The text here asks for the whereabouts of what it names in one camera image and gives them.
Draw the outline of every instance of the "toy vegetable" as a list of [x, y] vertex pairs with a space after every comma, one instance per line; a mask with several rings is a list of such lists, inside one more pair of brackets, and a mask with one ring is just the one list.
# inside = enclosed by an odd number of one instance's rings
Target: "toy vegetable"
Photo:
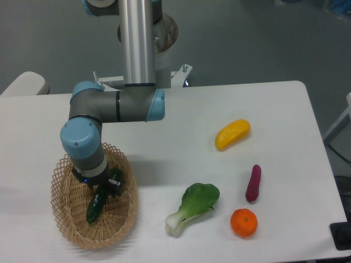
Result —
[[[122, 177], [122, 172], [117, 168], [113, 168], [110, 170], [111, 179], [115, 181], [120, 181], [121, 177]], [[99, 185], [97, 187], [95, 195], [91, 200], [91, 202], [89, 203], [89, 206], [87, 209], [86, 219], [89, 224], [92, 224], [98, 219], [109, 195], [110, 195], [110, 192], [107, 189], [105, 189], [102, 185]]]
[[252, 168], [252, 174], [250, 181], [248, 182], [246, 190], [246, 199], [249, 202], [253, 202], [257, 199], [259, 194], [259, 183], [261, 181], [261, 167], [258, 164], [255, 164]]
[[251, 130], [250, 123], [245, 119], [238, 119], [225, 126], [216, 136], [216, 148], [225, 150], [230, 145], [245, 138]]
[[166, 230], [178, 235], [190, 220], [213, 210], [219, 198], [219, 189], [211, 184], [196, 183], [189, 186], [182, 197], [178, 211], [166, 218]]
[[253, 235], [257, 229], [257, 223], [256, 215], [246, 208], [235, 210], [230, 218], [231, 228], [241, 237]]

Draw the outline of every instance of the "wicker basket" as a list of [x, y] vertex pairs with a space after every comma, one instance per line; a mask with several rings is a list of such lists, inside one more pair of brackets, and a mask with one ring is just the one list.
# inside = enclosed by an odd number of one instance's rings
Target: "wicker basket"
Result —
[[107, 247], [122, 238], [132, 227], [138, 209], [137, 184], [131, 166], [116, 147], [103, 144], [109, 165], [123, 172], [125, 191], [121, 197], [108, 200], [97, 221], [86, 220], [87, 207], [95, 188], [80, 184], [71, 170], [68, 155], [60, 160], [52, 180], [52, 207], [57, 226], [64, 237], [84, 249]]

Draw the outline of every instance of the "cucumber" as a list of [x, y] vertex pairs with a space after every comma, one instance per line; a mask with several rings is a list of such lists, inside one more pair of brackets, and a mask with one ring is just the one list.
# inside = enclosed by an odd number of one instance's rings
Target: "cucumber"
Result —
[[[117, 168], [110, 170], [110, 178], [115, 181], [120, 181], [122, 177], [122, 172]], [[106, 204], [107, 198], [109, 197], [110, 192], [105, 189], [102, 185], [99, 185], [93, 199], [90, 201], [86, 219], [89, 224], [95, 222], [101, 211], [103, 210], [104, 205]]]

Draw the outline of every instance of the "yellow toy fruit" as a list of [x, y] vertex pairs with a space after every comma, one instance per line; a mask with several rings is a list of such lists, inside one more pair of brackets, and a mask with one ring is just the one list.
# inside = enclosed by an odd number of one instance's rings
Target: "yellow toy fruit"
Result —
[[245, 119], [238, 119], [225, 126], [216, 136], [216, 148], [225, 150], [228, 146], [245, 138], [251, 130], [250, 123]]

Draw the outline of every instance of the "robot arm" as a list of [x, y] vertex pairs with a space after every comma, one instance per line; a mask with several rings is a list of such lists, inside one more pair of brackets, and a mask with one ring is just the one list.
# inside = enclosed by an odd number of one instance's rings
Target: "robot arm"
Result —
[[[152, 22], [161, 1], [83, 0], [94, 15], [119, 14], [123, 49], [124, 89], [105, 92], [98, 83], [77, 84], [70, 100], [69, 121], [62, 127], [63, 148], [74, 164], [73, 174], [89, 186], [104, 185], [121, 195], [120, 182], [109, 180], [110, 168], [101, 144], [104, 122], [158, 121], [165, 116], [165, 94], [156, 88]], [[156, 7], [154, 18], [152, 7]]]

